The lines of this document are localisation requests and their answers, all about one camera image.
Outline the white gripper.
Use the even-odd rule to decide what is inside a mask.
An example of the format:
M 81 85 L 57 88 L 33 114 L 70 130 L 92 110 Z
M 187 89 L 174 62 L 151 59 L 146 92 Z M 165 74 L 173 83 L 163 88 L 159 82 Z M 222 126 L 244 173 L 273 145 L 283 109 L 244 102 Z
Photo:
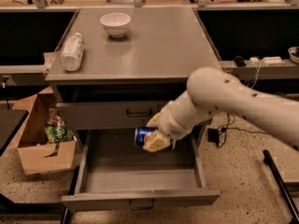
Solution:
M 148 133 L 144 137 L 143 148 L 148 152 L 157 152 L 170 147 L 170 139 L 181 140 L 191 130 L 180 125 L 172 114 L 173 101 L 168 102 L 146 124 L 147 127 L 157 128 L 159 132 Z

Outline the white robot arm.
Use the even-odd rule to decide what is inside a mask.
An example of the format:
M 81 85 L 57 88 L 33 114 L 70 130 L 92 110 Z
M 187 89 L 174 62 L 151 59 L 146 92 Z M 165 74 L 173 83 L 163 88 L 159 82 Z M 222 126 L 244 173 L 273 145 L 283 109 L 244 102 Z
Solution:
M 156 152 L 192 132 L 193 127 L 220 112 L 234 114 L 270 133 L 290 147 L 299 148 L 299 102 L 253 90 L 217 68 L 192 72 L 187 90 L 168 102 L 148 122 L 155 130 L 143 148 Z

